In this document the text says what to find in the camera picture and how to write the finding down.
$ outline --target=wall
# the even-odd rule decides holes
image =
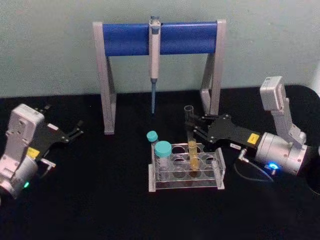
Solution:
[[[222,86],[282,75],[308,85],[320,59],[317,0],[1,0],[0,96],[98,93],[92,22],[227,20]],[[200,87],[204,55],[161,56],[158,91]],[[118,92],[151,88],[148,59],[111,59]]]

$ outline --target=sticker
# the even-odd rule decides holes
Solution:
[[[256,144],[258,139],[259,139],[259,137],[260,136],[258,134],[251,133],[251,135],[250,135],[250,137],[249,137],[247,142],[250,143],[250,144]]]
[[[241,150],[241,147],[239,145],[235,145],[233,143],[230,143],[230,147],[237,149],[237,150]]]
[[[40,153],[40,151],[38,151],[37,149],[34,149],[32,147],[29,147],[28,151],[26,152],[26,154],[33,159],[35,159],[39,155],[39,153]]]
[[[56,131],[59,129],[57,126],[55,126],[55,125],[53,125],[53,124],[51,124],[51,123],[49,123],[47,126],[48,126],[49,128],[51,128],[51,129],[53,129],[53,130],[56,130]]]

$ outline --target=blue led light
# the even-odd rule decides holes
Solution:
[[[269,167],[271,168],[271,169],[278,169],[279,167],[276,165],[276,164],[274,164],[274,163],[269,163]]]

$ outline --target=teal cap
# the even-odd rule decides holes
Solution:
[[[165,158],[170,156],[172,153],[172,146],[170,142],[167,141],[159,141],[154,147],[155,155],[157,155],[160,158]]]
[[[158,134],[156,133],[156,131],[150,131],[146,134],[146,138],[149,142],[153,143],[158,140]]]

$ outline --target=black tablecloth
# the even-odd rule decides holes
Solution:
[[[320,100],[310,89],[286,87],[293,122],[320,145]],[[225,190],[171,189],[148,192],[150,144],[186,141],[184,106],[202,113],[198,91],[157,93],[156,115],[150,94],[119,94],[115,135],[103,134],[99,95],[0,99],[0,153],[11,110],[51,104],[46,121],[70,131],[84,121],[84,135],[50,151],[56,168],[34,179],[19,198],[0,208],[0,239],[320,239],[320,196],[303,178],[278,173],[275,183],[240,178],[232,169],[237,154],[224,149]],[[223,89],[220,114],[257,132],[276,134],[263,110],[259,88]]]

